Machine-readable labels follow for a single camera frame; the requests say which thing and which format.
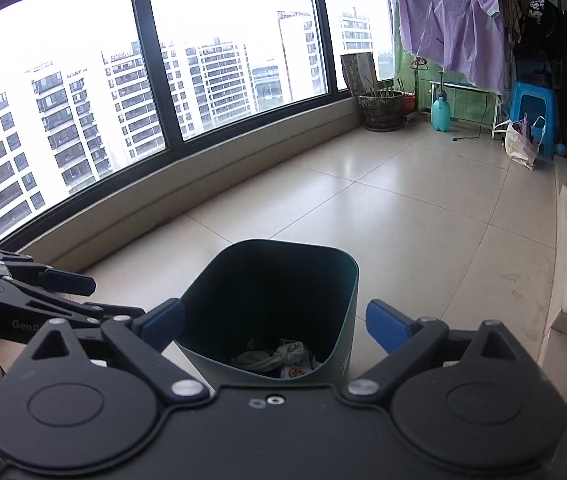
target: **dark green trash can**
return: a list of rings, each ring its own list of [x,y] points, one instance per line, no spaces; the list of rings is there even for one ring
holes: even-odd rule
[[[326,384],[347,378],[359,268],[343,251],[246,240],[221,251],[181,300],[185,328],[176,343],[213,388],[221,384]],[[303,342],[323,363],[294,379],[228,365],[255,339]]]

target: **potted plant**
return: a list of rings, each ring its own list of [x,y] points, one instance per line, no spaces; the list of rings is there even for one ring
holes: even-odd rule
[[[390,85],[379,86],[359,96],[359,108],[365,118],[363,125],[373,132],[391,132],[403,124],[401,105],[404,93]]]

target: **sky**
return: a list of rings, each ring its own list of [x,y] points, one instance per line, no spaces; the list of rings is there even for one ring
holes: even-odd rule
[[[278,10],[309,12],[313,0],[151,0],[159,39],[176,45],[243,41],[254,64],[280,48]],[[387,0],[326,0],[329,13],[371,17],[375,47],[391,48]],[[90,65],[137,40],[130,0],[23,0],[0,10],[0,81],[46,60]]]

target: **plastic stool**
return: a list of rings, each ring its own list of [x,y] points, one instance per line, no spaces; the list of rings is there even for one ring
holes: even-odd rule
[[[525,96],[535,97],[541,99],[545,103],[545,112],[540,113],[535,111],[532,114],[529,110],[522,107],[521,102]],[[559,118],[557,115],[557,95],[555,91],[550,88],[531,85],[529,83],[516,82],[513,89],[513,98],[510,104],[510,120],[520,121],[525,113],[528,113],[529,123],[532,125],[537,117],[543,115],[546,119],[546,135],[543,139],[540,153],[544,158],[552,159],[555,155],[555,132]]]

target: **shopping bag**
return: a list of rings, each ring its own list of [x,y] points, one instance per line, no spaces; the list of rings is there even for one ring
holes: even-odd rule
[[[515,130],[513,126],[515,123],[513,121],[505,121],[501,124],[497,124],[495,127],[495,133],[505,133],[505,152],[510,160],[525,166],[531,171],[534,170],[534,161],[539,155],[539,146],[543,142],[543,137],[546,135],[546,120],[544,117],[538,117],[532,127],[537,127],[539,120],[543,120],[543,129],[538,143],[535,142],[534,139],[528,139]],[[500,126],[507,127],[505,130],[498,130],[497,128]]]

